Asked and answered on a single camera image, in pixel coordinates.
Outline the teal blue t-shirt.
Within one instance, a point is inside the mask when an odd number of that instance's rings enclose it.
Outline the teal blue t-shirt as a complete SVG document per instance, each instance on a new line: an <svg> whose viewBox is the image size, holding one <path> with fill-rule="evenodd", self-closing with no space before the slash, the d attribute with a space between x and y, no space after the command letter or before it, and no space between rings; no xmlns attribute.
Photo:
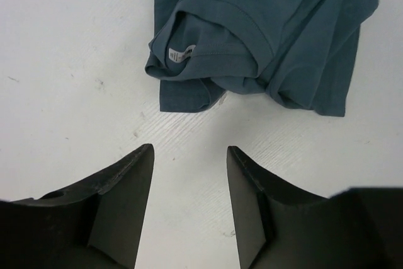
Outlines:
<svg viewBox="0 0 403 269"><path fill-rule="evenodd" d="M163 112L197 113L227 91L343 117L361 24L379 0L154 0L145 66Z"/></svg>

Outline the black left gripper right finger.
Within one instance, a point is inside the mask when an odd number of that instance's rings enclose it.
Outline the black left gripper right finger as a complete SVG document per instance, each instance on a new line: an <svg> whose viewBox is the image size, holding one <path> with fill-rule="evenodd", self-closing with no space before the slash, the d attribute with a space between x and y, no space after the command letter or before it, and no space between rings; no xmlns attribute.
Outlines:
<svg viewBox="0 0 403 269"><path fill-rule="evenodd" d="M402 189L350 188L325 198L227 150L241 268L401 268Z"/></svg>

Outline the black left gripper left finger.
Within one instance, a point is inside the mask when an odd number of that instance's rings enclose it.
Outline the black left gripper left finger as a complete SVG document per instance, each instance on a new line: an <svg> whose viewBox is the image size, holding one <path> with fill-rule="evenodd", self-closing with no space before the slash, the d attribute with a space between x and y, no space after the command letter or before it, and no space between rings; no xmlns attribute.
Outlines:
<svg viewBox="0 0 403 269"><path fill-rule="evenodd" d="M144 144L39 199L1 202L2 268L133 268L154 168Z"/></svg>

